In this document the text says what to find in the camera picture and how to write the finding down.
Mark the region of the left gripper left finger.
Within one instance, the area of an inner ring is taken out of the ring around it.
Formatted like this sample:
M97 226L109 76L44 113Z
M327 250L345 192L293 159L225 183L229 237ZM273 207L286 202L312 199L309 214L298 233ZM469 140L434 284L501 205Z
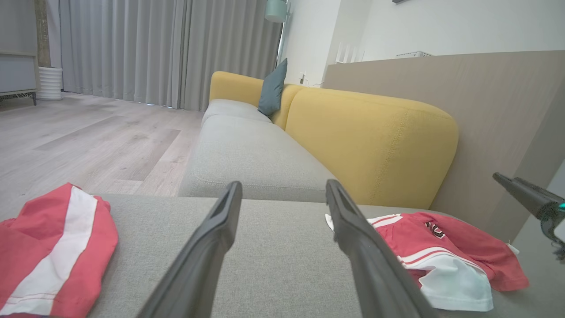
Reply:
M139 318L209 318L225 255L234 245L242 202L242 184L229 183L196 228Z

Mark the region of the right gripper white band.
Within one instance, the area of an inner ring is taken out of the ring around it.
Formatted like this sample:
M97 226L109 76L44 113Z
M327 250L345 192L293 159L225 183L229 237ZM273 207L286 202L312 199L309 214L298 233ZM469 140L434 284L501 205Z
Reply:
M523 178L509 178L498 172L493 179L516 199L531 215L541 220L541 230L555 249L557 261L565 259L564 198Z

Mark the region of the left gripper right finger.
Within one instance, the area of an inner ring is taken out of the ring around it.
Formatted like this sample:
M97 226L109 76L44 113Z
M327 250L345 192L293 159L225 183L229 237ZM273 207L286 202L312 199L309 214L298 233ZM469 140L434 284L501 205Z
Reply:
M435 318L436 310L350 195L326 183L334 241L349 258L364 318Z

